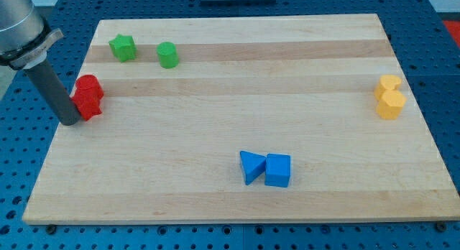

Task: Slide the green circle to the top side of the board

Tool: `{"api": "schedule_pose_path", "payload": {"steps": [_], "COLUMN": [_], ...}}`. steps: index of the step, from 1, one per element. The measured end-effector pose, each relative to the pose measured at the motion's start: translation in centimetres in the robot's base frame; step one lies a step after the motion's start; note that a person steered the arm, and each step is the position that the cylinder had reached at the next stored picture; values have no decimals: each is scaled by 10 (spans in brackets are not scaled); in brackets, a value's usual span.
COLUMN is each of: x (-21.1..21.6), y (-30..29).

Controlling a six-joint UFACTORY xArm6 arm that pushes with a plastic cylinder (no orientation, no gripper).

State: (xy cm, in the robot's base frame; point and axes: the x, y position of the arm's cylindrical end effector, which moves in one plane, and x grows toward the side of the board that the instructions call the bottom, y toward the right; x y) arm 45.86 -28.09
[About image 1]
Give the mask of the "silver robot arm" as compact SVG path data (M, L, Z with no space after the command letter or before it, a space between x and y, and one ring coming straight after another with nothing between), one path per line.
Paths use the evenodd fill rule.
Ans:
M51 29L32 0L1 0L1 65L31 69L64 34Z

